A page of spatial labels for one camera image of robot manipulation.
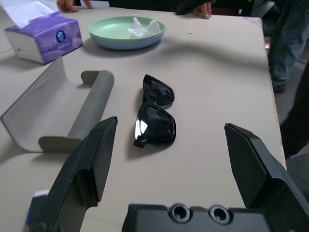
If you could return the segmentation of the bystander right hand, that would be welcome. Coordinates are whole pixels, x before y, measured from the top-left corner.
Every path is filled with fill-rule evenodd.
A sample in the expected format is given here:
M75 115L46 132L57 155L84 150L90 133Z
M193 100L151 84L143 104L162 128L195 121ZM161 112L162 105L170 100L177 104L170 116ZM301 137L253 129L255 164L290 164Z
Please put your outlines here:
M57 0L57 5L59 7L59 9L63 12L78 12L79 11L79 7L74 5L74 0ZM93 9L93 5L90 2L90 0L84 0L85 5L89 8L89 9Z

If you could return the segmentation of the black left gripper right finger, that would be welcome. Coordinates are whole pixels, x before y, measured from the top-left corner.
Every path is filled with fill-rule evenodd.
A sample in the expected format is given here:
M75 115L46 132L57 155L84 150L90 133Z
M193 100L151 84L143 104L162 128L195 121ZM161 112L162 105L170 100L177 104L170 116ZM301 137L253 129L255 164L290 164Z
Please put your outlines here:
M251 131L224 127L234 179L247 209L263 211L275 232L307 232L309 203L283 165Z

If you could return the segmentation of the bystander left hand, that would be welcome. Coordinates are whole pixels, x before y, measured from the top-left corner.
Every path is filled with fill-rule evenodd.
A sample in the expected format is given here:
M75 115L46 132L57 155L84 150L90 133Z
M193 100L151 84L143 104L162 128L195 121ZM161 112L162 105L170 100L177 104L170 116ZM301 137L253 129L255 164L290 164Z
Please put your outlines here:
M212 14L211 2L208 1L199 5L193 10L193 14L203 19L210 19Z

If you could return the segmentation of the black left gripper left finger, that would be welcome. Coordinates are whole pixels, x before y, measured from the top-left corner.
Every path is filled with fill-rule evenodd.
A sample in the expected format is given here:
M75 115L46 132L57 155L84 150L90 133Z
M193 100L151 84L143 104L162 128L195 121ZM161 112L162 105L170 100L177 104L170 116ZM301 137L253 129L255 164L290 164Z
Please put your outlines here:
M68 156L30 231L80 231L86 211L102 199L117 122L112 116L97 123Z

